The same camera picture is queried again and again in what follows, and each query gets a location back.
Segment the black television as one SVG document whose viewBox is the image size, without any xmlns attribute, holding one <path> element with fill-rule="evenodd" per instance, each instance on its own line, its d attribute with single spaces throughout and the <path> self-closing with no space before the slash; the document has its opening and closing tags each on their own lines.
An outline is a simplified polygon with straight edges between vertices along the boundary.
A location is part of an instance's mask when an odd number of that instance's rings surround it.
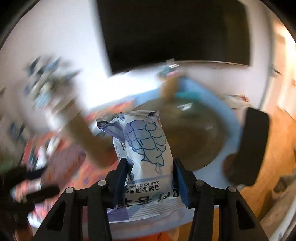
<svg viewBox="0 0 296 241">
<path fill-rule="evenodd" d="M 239 1 L 98 1 L 113 73 L 176 61 L 250 64 L 250 36 Z"/>
</svg>

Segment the floral orange table cloth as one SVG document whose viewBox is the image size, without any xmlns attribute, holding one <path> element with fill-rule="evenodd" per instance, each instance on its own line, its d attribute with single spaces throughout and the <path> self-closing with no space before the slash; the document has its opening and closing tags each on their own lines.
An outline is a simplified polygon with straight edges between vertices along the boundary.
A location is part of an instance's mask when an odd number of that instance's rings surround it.
<svg viewBox="0 0 296 241">
<path fill-rule="evenodd" d="M 64 192 L 68 188 L 67 182 L 80 168 L 86 156 L 86 152 L 77 143 L 54 153 L 41 176 L 43 189 L 39 193 L 42 197 L 55 196 L 58 190 Z M 129 173 L 131 170 L 132 164 L 129 164 Z"/>
</svg>

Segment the brown round basket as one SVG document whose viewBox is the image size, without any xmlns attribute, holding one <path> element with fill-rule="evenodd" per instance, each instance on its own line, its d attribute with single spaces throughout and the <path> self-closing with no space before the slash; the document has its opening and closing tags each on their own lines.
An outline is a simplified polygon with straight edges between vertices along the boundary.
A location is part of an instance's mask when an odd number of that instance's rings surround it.
<svg viewBox="0 0 296 241">
<path fill-rule="evenodd" d="M 197 171 L 210 164 L 226 142 L 220 117 L 208 106 L 188 98 L 156 98 L 135 110 L 160 110 L 160 120 L 174 158 Z"/>
</svg>

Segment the white blue cleaning wipes pack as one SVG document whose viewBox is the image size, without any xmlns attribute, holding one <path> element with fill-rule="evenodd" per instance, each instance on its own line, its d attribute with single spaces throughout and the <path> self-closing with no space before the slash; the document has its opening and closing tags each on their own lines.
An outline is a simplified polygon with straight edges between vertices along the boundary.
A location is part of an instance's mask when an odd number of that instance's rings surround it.
<svg viewBox="0 0 296 241">
<path fill-rule="evenodd" d="M 173 157 L 159 114 L 159 110 L 136 110 L 97 120 L 98 128 L 113 137 L 117 157 L 132 164 L 124 197 L 107 212 L 111 223 L 142 220 L 182 207 L 179 191 L 173 188 Z"/>
</svg>

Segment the blue artificial flowers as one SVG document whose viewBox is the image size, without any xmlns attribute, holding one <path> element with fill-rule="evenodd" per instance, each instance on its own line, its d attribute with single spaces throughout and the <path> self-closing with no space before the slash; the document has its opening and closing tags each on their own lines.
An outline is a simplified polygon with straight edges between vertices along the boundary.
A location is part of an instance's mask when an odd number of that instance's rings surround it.
<svg viewBox="0 0 296 241">
<path fill-rule="evenodd" d="M 75 79 L 80 70 L 74 70 L 71 62 L 61 57 L 37 57 L 26 66 L 28 84 L 25 95 L 34 109 L 53 108 L 75 96 Z"/>
</svg>

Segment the black chair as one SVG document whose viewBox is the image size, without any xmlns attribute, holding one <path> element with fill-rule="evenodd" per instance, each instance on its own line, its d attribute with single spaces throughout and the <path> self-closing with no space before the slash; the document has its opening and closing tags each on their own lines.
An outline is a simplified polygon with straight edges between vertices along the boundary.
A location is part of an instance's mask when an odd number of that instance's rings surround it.
<svg viewBox="0 0 296 241">
<path fill-rule="evenodd" d="M 267 113 L 247 108 L 239 150 L 229 154 L 223 161 L 223 173 L 231 184 L 255 184 L 265 155 L 269 125 Z"/>
</svg>

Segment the gold cylinder container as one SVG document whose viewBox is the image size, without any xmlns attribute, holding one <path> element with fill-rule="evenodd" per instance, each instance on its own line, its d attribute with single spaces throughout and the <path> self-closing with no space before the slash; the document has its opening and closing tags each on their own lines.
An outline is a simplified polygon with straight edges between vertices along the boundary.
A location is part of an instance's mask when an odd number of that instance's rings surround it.
<svg viewBox="0 0 296 241">
<path fill-rule="evenodd" d="M 98 168 L 106 169 L 118 162 L 111 140 L 93 135 L 75 97 L 55 94 L 45 107 L 45 116 L 52 131 L 62 132 L 77 143 Z"/>
</svg>

